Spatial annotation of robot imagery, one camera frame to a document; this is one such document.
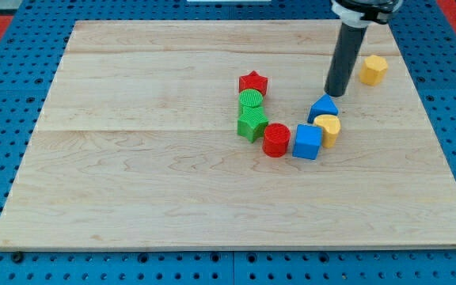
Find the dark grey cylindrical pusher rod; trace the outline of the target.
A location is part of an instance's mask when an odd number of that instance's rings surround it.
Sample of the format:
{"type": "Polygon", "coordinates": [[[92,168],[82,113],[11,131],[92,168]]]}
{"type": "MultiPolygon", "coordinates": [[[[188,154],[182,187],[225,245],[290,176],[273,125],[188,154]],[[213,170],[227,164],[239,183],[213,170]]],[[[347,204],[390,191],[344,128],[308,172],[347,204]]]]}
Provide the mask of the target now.
{"type": "Polygon", "coordinates": [[[342,97],[358,57],[367,27],[355,28],[342,23],[325,80],[324,91],[331,97],[342,97]]]}

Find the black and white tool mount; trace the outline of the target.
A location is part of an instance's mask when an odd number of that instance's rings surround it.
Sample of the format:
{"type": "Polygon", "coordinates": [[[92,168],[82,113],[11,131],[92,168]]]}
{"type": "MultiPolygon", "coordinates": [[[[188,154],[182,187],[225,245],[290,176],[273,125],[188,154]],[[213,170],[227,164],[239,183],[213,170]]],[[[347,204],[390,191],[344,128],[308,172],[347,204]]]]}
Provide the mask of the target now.
{"type": "Polygon", "coordinates": [[[403,0],[332,0],[331,10],[342,23],[366,28],[370,23],[386,25],[402,7],[403,0]]]}

